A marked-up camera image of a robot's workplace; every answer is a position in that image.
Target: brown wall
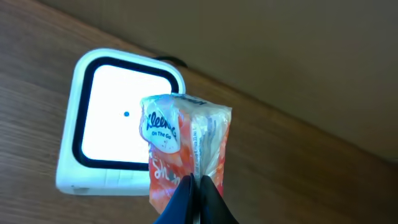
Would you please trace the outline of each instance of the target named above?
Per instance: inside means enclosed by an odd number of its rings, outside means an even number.
[[[398,1],[41,1],[398,159]]]

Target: illuminated white screen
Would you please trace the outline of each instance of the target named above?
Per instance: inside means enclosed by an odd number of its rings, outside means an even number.
[[[81,150],[90,159],[148,163],[141,98],[171,93],[166,78],[110,65],[94,73]]]

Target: plastic wrapper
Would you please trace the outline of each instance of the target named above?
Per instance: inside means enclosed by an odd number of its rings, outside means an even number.
[[[162,213],[185,175],[213,180],[223,195],[231,108],[188,95],[141,100],[141,136],[149,143],[149,201]]]

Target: black cable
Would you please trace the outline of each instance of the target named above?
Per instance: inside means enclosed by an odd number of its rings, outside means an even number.
[[[174,64],[181,66],[181,67],[185,67],[188,68],[188,65],[181,59],[173,57],[173,56],[159,56],[159,57],[154,57],[153,59],[156,60],[168,60],[173,62]]]

